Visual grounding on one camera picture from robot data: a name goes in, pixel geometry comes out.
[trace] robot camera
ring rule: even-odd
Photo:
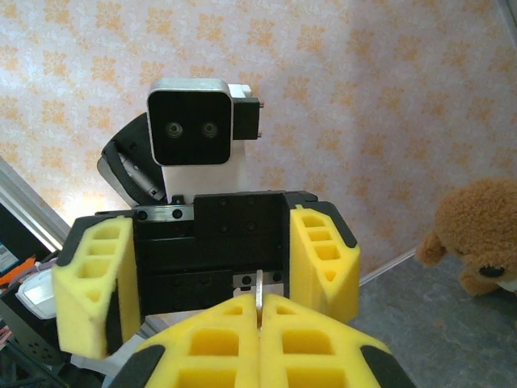
[[[154,161],[163,167],[221,165],[233,139],[233,99],[218,79],[161,78],[147,99]]]

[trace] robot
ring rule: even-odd
[[[383,343],[346,326],[360,249],[335,206],[248,190],[262,106],[218,79],[152,85],[98,164],[132,208],[76,220],[53,266],[61,350],[103,359],[147,315],[202,310],[146,340],[111,387],[414,387]]]

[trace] teddy bear nose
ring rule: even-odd
[[[481,273],[484,277],[500,277],[504,273],[504,268],[497,268],[486,265],[485,267],[480,268],[479,273]]]

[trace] rectangular hole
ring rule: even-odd
[[[106,275],[107,269],[110,267],[108,259],[90,259],[87,260],[79,268],[78,278],[95,279]]]
[[[319,226],[325,226],[325,222],[315,216],[303,217],[302,220],[306,228],[318,228]]]
[[[328,281],[332,281],[335,279],[336,275],[338,273],[336,271],[325,271],[325,278],[328,280]]]
[[[288,388],[347,388],[342,369],[288,368]]]
[[[100,299],[100,291],[98,289],[86,291],[86,297],[88,297],[92,302],[98,302]]]
[[[235,388],[233,369],[181,369],[174,388]]]
[[[293,315],[295,314],[294,311],[292,311],[291,309],[285,307],[285,306],[278,306],[276,307],[276,313],[278,315]]]
[[[309,232],[309,238],[311,241],[326,241],[332,239],[328,230],[314,230]]]
[[[341,257],[335,245],[320,245],[316,247],[316,254],[320,260],[337,260]]]
[[[234,306],[225,311],[225,315],[242,315],[242,306]]]
[[[292,329],[282,333],[284,354],[334,354],[332,343],[321,330]]]
[[[94,234],[95,240],[113,240],[120,236],[120,228],[117,226],[104,226]]]
[[[239,334],[229,329],[199,329],[192,336],[190,356],[238,356]]]
[[[113,255],[115,248],[115,244],[91,244],[87,254],[92,256]]]

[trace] wall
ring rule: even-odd
[[[155,78],[246,82],[253,187],[333,201],[366,272],[450,188],[515,174],[516,69],[490,0],[2,0],[0,155],[68,222],[118,209],[95,162]]]

